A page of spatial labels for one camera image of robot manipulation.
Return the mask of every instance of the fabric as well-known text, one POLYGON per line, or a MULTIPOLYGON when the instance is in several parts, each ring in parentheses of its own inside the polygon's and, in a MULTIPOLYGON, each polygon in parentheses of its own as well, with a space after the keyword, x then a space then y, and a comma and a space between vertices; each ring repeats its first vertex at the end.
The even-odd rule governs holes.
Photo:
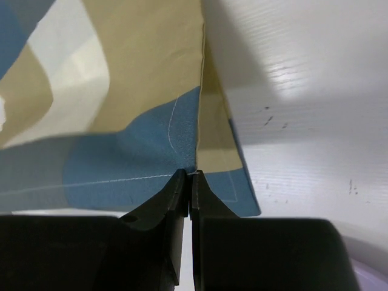
POLYGON ((0 25, 0 212, 130 211, 185 168, 258 214, 200 0, 0 0, 0 25))

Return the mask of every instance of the scuff mark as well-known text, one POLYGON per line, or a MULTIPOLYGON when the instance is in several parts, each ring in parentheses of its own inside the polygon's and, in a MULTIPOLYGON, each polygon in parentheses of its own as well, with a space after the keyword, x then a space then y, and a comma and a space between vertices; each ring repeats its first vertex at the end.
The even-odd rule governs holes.
POLYGON ((264 124, 264 126, 266 126, 271 120, 272 120, 273 116, 271 116, 268 121, 264 124))

